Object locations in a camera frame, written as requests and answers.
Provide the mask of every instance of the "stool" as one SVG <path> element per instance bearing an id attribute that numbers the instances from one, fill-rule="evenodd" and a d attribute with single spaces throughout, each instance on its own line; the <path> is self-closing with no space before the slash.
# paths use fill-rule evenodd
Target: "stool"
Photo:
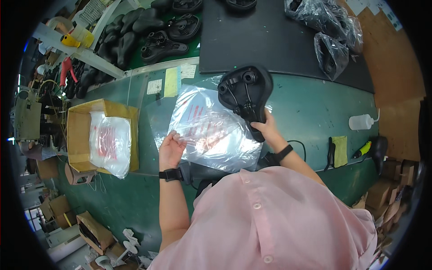
<path id="1" fill-rule="evenodd" d="M 78 172 L 67 163 L 64 168 L 64 173 L 66 174 L 66 178 L 71 185 L 90 183 L 93 177 L 97 174 L 96 171 Z"/>

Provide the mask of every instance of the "red tool handle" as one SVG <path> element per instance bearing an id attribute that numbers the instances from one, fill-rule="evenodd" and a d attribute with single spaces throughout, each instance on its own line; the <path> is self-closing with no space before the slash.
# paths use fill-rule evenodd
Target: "red tool handle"
<path id="1" fill-rule="evenodd" d="M 78 80 L 76 79 L 75 73 L 73 72 L 72 61 L 70 57 L 66 57 L 63 62 L 61 62 L 60 87 L 66 86 L 66 75 L 68 71 L 70 71 L 73 80 L 77 83 Z"/>

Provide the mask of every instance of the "window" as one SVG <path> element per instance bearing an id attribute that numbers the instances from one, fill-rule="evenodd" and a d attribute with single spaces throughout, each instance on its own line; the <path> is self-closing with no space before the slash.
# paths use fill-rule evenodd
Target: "window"
<path id="1" fill-rule="evenodd" d="M 29 223 L 32 231 L 38 231 L 42 229 L 41 223 L 45 223 L 45 217 L 42 214 L 42 210 L 38 208 L 33 208 L 30 210 L 25 210 L 24 215 Z"/>

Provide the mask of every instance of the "black wristband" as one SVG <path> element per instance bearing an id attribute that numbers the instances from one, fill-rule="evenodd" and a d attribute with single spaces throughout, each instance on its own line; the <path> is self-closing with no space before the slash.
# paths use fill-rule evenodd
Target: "black wristband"
<path id="1" fill-rule="evenodd" d="M 168 169 L 164 170 L 163 172 L 159 172 L 159 179 L 165 179 L 167 182 L 172 180 L 183 181 L 183 176 L 181 175 L 180 168 Z"/>
<path id="2" fill-rule="evenodd" d="M 292 146 L 289 144 L 282 151 L 280 151 L 277 154 L 274 154 L 275 161 L 278 163 L 281 162 L 282 159 L 284 159 L 286 155 L 288 155 L 291 151 L 292 151 Z"/>

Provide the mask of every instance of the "shirt button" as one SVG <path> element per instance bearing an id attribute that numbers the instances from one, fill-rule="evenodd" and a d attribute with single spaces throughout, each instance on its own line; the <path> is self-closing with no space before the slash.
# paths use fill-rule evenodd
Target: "shirt button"
<path id="1" fill-rule="evenodd" d="M 267 255 L 267 256 L 264 257 L 264 262 L 265 262 L 265 263 L 269 264 L 269 263 L 271 263 L 272 261 L 273 261 L 273 257 L 272 257 L 272 256 Z"/>

